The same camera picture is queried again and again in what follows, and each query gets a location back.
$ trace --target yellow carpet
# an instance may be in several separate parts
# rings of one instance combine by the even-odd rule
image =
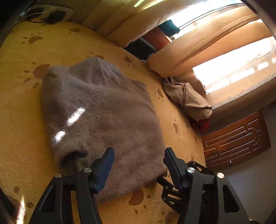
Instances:
[[[43,191],[59,171],[47,142],[40,102],[42,79],[51,66],[72,66],[92,56],[144,82],[160,119],[166,147],[172,147],[186,162],[193,159],[205,165],[199,134],[164,94],[159,76],[140,60],[74,23],[23,22],[0,49],[0,187],[20,211],[17,223],[29,222]],[[153,181],[122,198],[99,204],[103,223],[176,223],[179,216],[161,200],[161,191]],[[79,224],[75,194],[72,201],[75,223]]]

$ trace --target window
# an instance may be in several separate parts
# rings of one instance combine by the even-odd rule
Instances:
[[[211,93],[275,66],[275,43],[274,37],[265,38],[202,63],[193,70],[206,92]]]
[[[181,12],[168,18],[168,19],[171,19],[172,22],[180,29],[180,32],[174,35],[173,39],[177,39],[178,37],[191,31],[198,25],[207,22],[212,16],[222,13],[225,10],[229,10],[229,9],[224,9],[223,7],[231,6],[235,4],[241,4],[241,3],[242,1],[240,0],[207,0],[207,1],[203,1],[202,3],[198,3],[187,7]],[[208,12],[211,12],[213,10],[220,9],[220,8],[222,9],[219,10],[219,12],[213,12],[211,15],[207,16]],[[198,19],[194,22],[192,21],[204,14],[206,14],[205,18]]]

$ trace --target power cord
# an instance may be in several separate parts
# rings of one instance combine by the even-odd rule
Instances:
[[[15,24],[15,26],[19,23],[22,23],[22,22],[31,22],[31,23],[46,23],[47,20],[44,20],[44,21],[41,21],[41,22],[36,22],[36,21],[32,21],[32,20],[21,20],[19,21],[18,23]]]
[[[41,14],[44,14],[45,12],[36,12],[36,13],[32,13],[32,14],[23,16],[20,20],[25,19],[25,18],[27,18],[27,17],[29,17],[29,16],[32,16],[32,15],[41,15]]]

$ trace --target metal screw head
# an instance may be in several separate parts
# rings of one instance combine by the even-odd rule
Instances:
[[[187,169],[187,171],[188,171],[189,173],[194,173],[194,172],[195,172],[195,169],[194,169],[193,167],[189,167],[189,168]]]
[[[83,171],[85,173],[90,173],[91,172],[91,168],[90,167],[86,167],[86,168],[83,169]]]
[[[222,178],[224,178],[224,174],[223,173],[217,173],[217,177],[222,179]]]
[[[56,173],[56,174],[55,174],[55,178],[60,178],[61,175],[62,175],[61,173]]]

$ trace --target brown paw print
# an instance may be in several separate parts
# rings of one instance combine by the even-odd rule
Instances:
[[[47,74],[47,71],[49,69],[50,65],[49,64],[41,64],[39,66],[37,66],[34,70],[33,70],[33,76],[36,79],[43,79],[45,77],[45,75]],[[28,74],[30,73],[29,70],[23,70],[24,73]],[[31,80],[30,77],[27,77],[26,79],[24,79],[23,83],[29,82]],[[35,82],[33,84],[33,89],[35,89],[36,87],[38,87],[39,83]]]
[[[144,200],[144,192],[141,188],[138,188],[137,190],[132,192],[132,197],[129,200],[128,204],[136,206],[141,204],[143,200]]]
[[[33,204],[32,202],[28,202],[26,205],[27,205],[27,208],[32,208],[32,207],[34,207],[34,204]]]
[[[134,61],[134,59],[130,59],[128,56],[126,56],[126,57],[124,58],[124,60],[128,63],[128,66],[129,66],[129,67],[130,67],[129,64],[132,64],[133,61]]]
[[[185,123],[185,128],[188,132],[190,132],[190,122],[189,122],[189,119],[187,118],[187,120],[184,120],[184,123]]]
[[[173,127],[174,127],[174,129],[175,129],[175,133],[178,133],[179,135],[180,135],[180,133],[179,133],[179,131],[180,131],[180,128],[178,127],[178,123],[176,124],[176,123],[173,123],[172,124],[173,125]]]
[[[197,144],[197,136],[195,135],[195,143]]]
[[[31,37],[23,37],[23,39],[28,39],[28,43],[29,44],[33,44],[36,41],[42,40],[43,38],[41,36],[34,36],[34,34],[31,34]]]
[[[79,32],[81,32],[81,35],[84,35],[84,33],[85,33],[84,31],[81,31],[80,28],[78,28],[78,27],[76,27],[76,28],[71,28],[71,29],[69,29],[69,30],[70,30],[69,34],[71,34],[71,31],[72,31],[72,32],[75,33],[76,36],[78,35],[77,33],[79,33]]]
[[[160,89],[157,89],[154,93],[159,95],[159,97],[158,97],[159,100],[160,100],[160,97],[164,98],[164,95],[162,94]]]
[[[91,52],[91,51],[89,51],[89,53],[90,54],[94,54],[93,52]],[[100,57],[102,57],[102,59],[103,59],[103,56],[101,56],[101,55],[97,55],[97,56],[99,56],[98,58],[100,58]],[[90,58],[90,56],[86,56],[87,58]]]
[[[17,193],[19,192],[19,190],[20,190],[20,188],[19,188],[18,186],[15,186],[15,187],[14,187],[14,193],[17,194]]]

